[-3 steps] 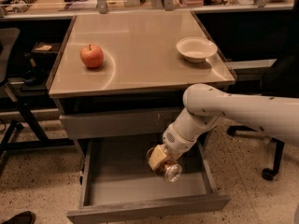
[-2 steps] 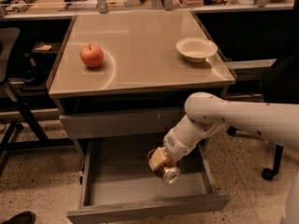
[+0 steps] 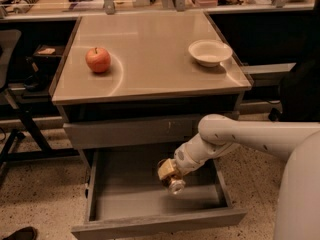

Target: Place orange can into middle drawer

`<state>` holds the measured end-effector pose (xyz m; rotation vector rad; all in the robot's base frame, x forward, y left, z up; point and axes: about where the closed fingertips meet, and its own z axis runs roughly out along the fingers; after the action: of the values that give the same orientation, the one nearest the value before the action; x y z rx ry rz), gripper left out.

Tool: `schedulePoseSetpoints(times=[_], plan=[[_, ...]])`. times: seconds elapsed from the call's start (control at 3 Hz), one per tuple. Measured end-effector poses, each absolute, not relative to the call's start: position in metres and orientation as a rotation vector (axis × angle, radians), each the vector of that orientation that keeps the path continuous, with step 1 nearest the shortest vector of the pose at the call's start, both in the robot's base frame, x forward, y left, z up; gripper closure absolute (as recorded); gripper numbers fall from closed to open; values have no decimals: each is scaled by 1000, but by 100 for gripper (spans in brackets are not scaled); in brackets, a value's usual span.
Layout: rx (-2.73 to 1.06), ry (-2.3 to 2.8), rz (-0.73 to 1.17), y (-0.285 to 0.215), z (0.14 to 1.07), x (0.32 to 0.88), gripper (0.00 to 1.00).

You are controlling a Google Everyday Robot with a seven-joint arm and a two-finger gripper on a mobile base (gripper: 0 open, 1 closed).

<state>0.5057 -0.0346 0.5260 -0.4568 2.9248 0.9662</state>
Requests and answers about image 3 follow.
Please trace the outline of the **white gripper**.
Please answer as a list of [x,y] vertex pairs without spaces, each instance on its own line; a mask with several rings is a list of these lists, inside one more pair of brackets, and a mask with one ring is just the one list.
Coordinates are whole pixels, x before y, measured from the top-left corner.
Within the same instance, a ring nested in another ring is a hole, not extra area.
[[174,153],[174,159],[163,159],[158,163],[158,177],[165,180],[168,177],[182,175],[198,170],[203,164],[202,151],[193,144],[184,143]]

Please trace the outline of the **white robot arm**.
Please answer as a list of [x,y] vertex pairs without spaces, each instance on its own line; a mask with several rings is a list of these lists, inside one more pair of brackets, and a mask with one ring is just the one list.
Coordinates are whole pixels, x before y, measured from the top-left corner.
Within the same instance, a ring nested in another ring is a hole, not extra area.
[[184,177],[210,159],[237,147],[270,157],[282,165],[272,240],[320,240],[320,123],[234,120],[210,114],[197,133],[171,158],[158,164],[158,177],[173,194]]

